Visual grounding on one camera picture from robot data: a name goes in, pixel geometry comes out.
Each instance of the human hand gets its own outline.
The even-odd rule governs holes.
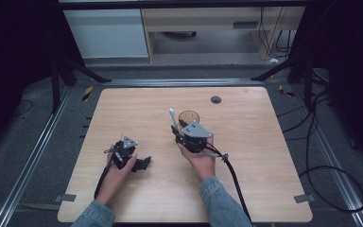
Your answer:
[[[213,145],[214,137],[208,138],[208,143]],[[215,176],[215,157],[209,156],[204,152],[192,153],[179,143],[178,146],[181,154],[190,162],[200,182],[203,182],[208,177]]]
[[[111,158],[112,154],[109,152],[108,162],[111,161]],[[136,161],[137,155],[132,156],[122,169],[118,169],[116,165],[111,165],[95,200],[110,207],[114,195],[122,187]]]

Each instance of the wire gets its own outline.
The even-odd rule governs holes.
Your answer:
[[[329,97],[324,98],[324,99],[322,99],[322,100],[320,100],[320,101],[317,101],[317,102],[316,102],[316,104],[318,104],[318,103],[320,103],[320,102],[322,102],[322,101],[324,101],[324,100],[328,100],[328,99],[329,99]],[[288,113],[291,113],[291,112],[296,111],[296,110],[299,110],[299,109],[300,109],[300,108],[296,108],[296,109],[294,109],[294,110],[292,110],[292,111],[289,111],[289,112],[287,112],[287,113],[282,113],[282,114],[280,114],[280,115],[288,114]],[[311,113],[312,113],[311,111],[310,111],[310,112],[308,112],[308,114],[306,115],[305,119],[303,119],[303,120],[302,120],[299,124],[297,124],[297,125],[295,125],[295,126],[293,126],[293,127],[289,128],[289,129],[287,129],[287,130],[284,130],[284,131],[283,131],[283,133],[297,129],[300,125],[302,125],[302,124],[306,121],[306,119],[308,119],[308,117],[311,115]]]
[[[360,190],[361,194],[362,194],[362,199],[363,199],[363,189],[361,187],[361,184],[355,179],[355,177],[353,177],[351,174],[349,174],[347,171],[341,169],[341,168],[338,168],[338,167],[335,167],[335,166],[315,166],[315,167],[309,167],[309,137],[311,135],[311,129],[313,127],[313,124],[315,122],[315,118],[316,118],[316,107],[317,107],[317,104],[318,104],[318,98],[325,95],[326,94],[326,91],[320,93],[319,95],[317,95],[315,97],[315,100],[313,102],[313,104],[311,105],[311,109],[310,109],[310,112],[313,112],[313,116],[312,116],[312,119],[311,119],[311,123],[310,123],[310,126],[308,128],[308,133],[307,133],[307,137],[306,137],[306,146],[305,146],[305,171],[303,173],[301,173],[299,176],[303,176],[304,174],[307,176],[307,179],[310,183],[310,186],[311,188],[314,190],[314,192],[323,200],[325,201],[327,204],[329,204],[330,206],[336,208],[338,211],[341,211],[341,212],[344,212],[344,213],[355,213],[355,212],[359,212],[359,211],[362,211],[363,210],[363,201],[362,201],[362,205],[359,207],[359,208],[356,208],[356,209],[346,209],[346,208],[343,208],[343,207],[340,207],[330,201],[328,201],[314,186],[312,180],[311,180],[311,176],[310,176],[310,172],[312,171],[315,171],[315,170],[318,170],[318,169],[333,169],[333,170],[336,170],[336,171],[339,171],[339,172],[342,172],[344,174],[347,175],[347,177],[349,177],[349,179],[355,183],[355,185],[357,186],[357,188]]]
[[[217,155],[219,155],[218,157],[222,157],[222,161],[226,164],[226,166],[228,166],[228,169],[231,171],[231,174],[232,174],[232,177],[233,177],[233,181],[234,181],[234,186],[235,186],[235,189],[237,190],[237,195],[238,195],[238,198],[240,199],[240,203],[241,203],[241,206],[243,207],[243,211],[244,211],[244,213],[246,213],[247,218],[249,218],[250,222],[252,222],[251,221],[250,214],[249,214],[249,210],[247,209],[246,202],[244,201],[244,198],[243,198],[243,194],[241,193],[241,189],[240,189],[240,185],[239,185],[238,180],[237,180],[237,176],[236,176],[236,174],[234,172],[234,169],[233,169],[232,164],[229,162],[229,158],[228,158],[229,155],[228,154],[224,154],[223,155],[212,144],[208,144],[208,145],[210,145],[211,148],[209,148],[209,147],[205,147],[205,148],[207,148],[210,151],[213,151],[214,153],[216,153]]]
[[[106,175],[108,174],[109,168],[111,166],[113,166],[113,164],[114,164],[114,163],[112,163],[112,160],[113,160],[112,157],[113,156],[114,156],[114,152],[112,153],[111,159],[108,160],[108,163],[105,166],[104,170],[102,171],[101,177],[99,178],[98,184],[96,185],[96,189],[95,189],[95,192],[94,192],[94,199],[96,199],[96,197],[99,194],[99,190],[101,190],[102,183],[104,182],[104,179],[105,179]]]
[[[258,27],[258,36],[259,36],[259,39],[260,39],[262,45],[265,47],[265,50],[267,51],[268,55],[270,55],[272,58],[286,57],[286,55],[276,55],[276,54],[272,53],[271,47],[270,47],[270,44],[269,44],[269,41],[268,41],[268,36],[267,36],[267,33],[265,32],[265,27],[264,27],[263,20],[264,20],[264,7],[261,7],[260,23],[259,23],[259,27]],[[265,39],[267,41],[266,43],[261,37],[261,28],[263,30]]]
[[[12,115],[13,117],[14,117],[14,116],[20,116],[20,115],[23,115],[23,114],[25,114],[25,113],[27,113],[27,112],[29,112],[29,111],[31,110],[31,108],[32,108],[32,101],[27,100],[27,99],[23,99],[23,100],[22,100],[22,102],[28,102],[28,103],[30,104],[30,106],[29,106],[29,107],[28,107],[28,109],[27,109],[27,110],[25,110],[24,112],[22,112],[22,113],[16,113],[16,114]]]
[[[279,41],[282,37],[282,33],[283,31],[279,31],[279,35],[278,35],[278,39],[276,40],[276,49],[279,51],[279,52],[282,52],[282,53],[289,53],[290,52],[290,36],[291,36],[291,30],[288,31],[288,36],[287,36],[287,47],[280,47],[279,46]]]
[[[317,130],[317,128],[318,128],[318,118],[317,118],[317,125],[314,127],[314,129],[311,131],[311,134],[310,134],[310,136],[311,135],[313,135],[314,133],[315,133],[315,131]],[[302,139],[306,139],[307,138],[307,136],[305,136],[305,137],[300,137],[300,138],[291,138],[291,139],[286,139],[286,141],[294,141],[294,140],[302,140]]]

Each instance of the wooden tabletop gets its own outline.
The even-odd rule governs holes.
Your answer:
[[[221,102],[211,102],[219,96]],[[285,143],[268,92],[262,87],[106,89],[78,156],[58,213],[73,222],[94,198],[106,165],[104,150],[123,136],[138,142],[138,158],[152,157],[147,170],[131,173],[115,198],[116,222],[207,222],[199,181],[171,132],[169,108],[199,114],[215,135],[215,147],[229,154],[253,222],[307,222],[308,202]],[[239,201],[227,166],[216,159],[216,175]]]

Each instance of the denim sleeve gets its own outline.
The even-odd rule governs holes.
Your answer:
[[[205,179],[201,183],[199,194],[212,227],[252,226],[243,208],[226,192],[217,177]]]
[[[72,227],[112,227],[114,213],[98,201],[92,201],[83,213],[76,219]]]

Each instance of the metal leg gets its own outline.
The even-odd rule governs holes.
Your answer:
[[[272,77],[273,75],[275,75],[276,73],[278,73],[279,71],[281,71],[287,67],[295,66],[296,63],[300,61],[301,57],[302,57],[302,55],[300,55],[300,54],[296,54],[291,58],[289,57],[286,61],[283,61],[282,63],[271,68],[265,74],[258,76],[256,78],[251,78],[251,80],[264,81],[265,79]]]
[[[51,65],[51,76],[52,76],[52,96],[53,96],[53,107],[52,114],[58,109],[61,104],[61,91],[59,87],[59,75],[57,70],[57,63],[52,62]]]
[[[61,60],[64,63],[66,63],[69,66],[71,66],[72,68],[80,71],[81,73],[87,75],[88,77],[90,77],[90,78],[92,78],[92,79],[94,79],[94,80],[96,80],[98,82],[101,82],[102,83],[102,82],[111,82],[112,81],[111,79],[104,79],[104,78],[102,78],[101,76],[99,76],[99,75],[91,72],[90,70],[86,69],[85,67],[82,67],[82,66],[78,65],[77,63],[75,63],[74,61],[71,61],[71,60],[69,60],[67,58],[61,58]]]
[[[308,108],[311,108],[312,94],[312,58],[308,57],[305,71],[305,86],[304,86],[304,103]]]

